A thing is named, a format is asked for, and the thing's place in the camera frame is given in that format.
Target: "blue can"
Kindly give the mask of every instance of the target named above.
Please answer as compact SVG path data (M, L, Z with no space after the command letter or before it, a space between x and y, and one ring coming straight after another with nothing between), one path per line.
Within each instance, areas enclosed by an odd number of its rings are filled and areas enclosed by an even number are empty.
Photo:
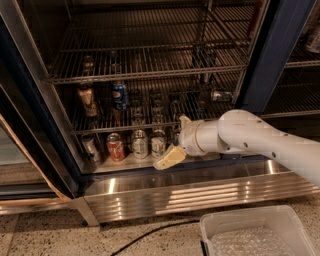
M112 99L115 109L127 110L129 108L129 94L128 87L125 81L113 81L112 85Z

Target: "power cord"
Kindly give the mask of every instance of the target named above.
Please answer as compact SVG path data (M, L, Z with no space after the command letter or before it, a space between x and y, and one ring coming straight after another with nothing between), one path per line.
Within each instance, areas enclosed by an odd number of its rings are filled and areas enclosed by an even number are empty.
M148 235L151 235L159 230L162 229L166 229L166 228L171 228L171 227L175 227L175 226L180 226L180 225L186 225L186 224L192 224L192 223L198 223L199 220L189 220L189 221L185 221L185 222L179 222L179 223L174 223L174 224L169 224L166 226L162 226L156 229L153 229L141 236L139 236L138 238L134 239L133 241L131 241L130 243L126 244L125 246L121 247L119 250L117 250L116 252L112 253L111 256L116 256L119 253L121 253L122 251L126 250L127 248L129 248L131 245L135 244L136 242L140 241L141 239L145 238Z

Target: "terrazzo floor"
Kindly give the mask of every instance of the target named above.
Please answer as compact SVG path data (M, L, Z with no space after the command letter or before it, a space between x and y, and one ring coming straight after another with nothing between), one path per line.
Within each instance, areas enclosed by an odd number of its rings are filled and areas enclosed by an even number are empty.
M100 227L84 226L83 218L75 210L3 215L0 216L0 255L203 255L199 226L202 215L271 205L289 205L295 210L320 255L320 194L113 222ZM157 231L114 254L152 230Z

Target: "floor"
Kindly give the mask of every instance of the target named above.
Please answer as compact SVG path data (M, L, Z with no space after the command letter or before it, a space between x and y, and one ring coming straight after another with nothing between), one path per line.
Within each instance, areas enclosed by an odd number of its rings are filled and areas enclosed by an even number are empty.
M113 222L100 227L84 226L75 210L3 215L0 216L0 255L203 255L199 226L202 215L270 205L291 206L320 255L320 194ZM148 232L149 235L116 253Z

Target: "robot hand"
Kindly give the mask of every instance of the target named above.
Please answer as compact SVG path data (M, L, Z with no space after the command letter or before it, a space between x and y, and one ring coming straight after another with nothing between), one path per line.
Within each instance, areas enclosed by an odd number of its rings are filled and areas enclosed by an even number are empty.
M205 122L182 117L179 145L171 145L154 167L167 169L186 155L209 152L264 155L320 186L320 143L281 132L244 110L231 110Z

